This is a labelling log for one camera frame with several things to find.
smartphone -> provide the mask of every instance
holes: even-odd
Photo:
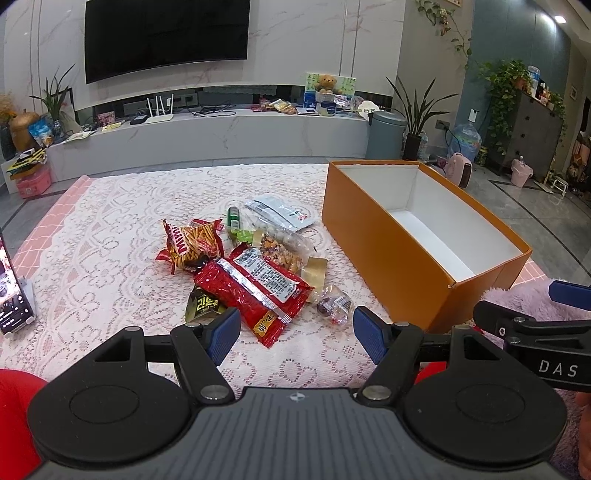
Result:
[[[17,280],[0,230],[0,332],[11,337],[33,321],[31,303]]]

circular pad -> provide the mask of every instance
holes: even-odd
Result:
[[[408,427],[426,446],[470,466],[547,460],[566,408],[554,390],[510,360],[465,360],[422,380],[404,400]]]
[[[71,368],[41,390],[28,422],[42,457],[62,465],[107,467],[165,448],[190,418],[189,399],[171,381],[115,364]]]

snack bag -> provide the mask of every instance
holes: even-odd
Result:
[[[185,322],[201,323],[211,321],[225,310],[226,306],[222,302],[195,285],[187,301]]]
[[[209,262],[194,279],[227,307],[240,310],[244,322],[267,348],[301,310],[312,290],[247,244],[237,247],[229,259]]]
[[[223,257],[222,240],[216,233],[221,220],[202,225],[174,226],[163,220],[166,231],[166,248],[156,256],[172,264],[170,273],[176,268],[196,272],[212,258]]]

television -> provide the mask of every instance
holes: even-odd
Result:
[[[165,65],[245,60],[250,0],[88,0],[86,83]]]

human hand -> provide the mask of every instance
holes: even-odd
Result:
[[[591,394],[578,392],[574,400],[584,407],[579,423],[579,474],[591,480]]]

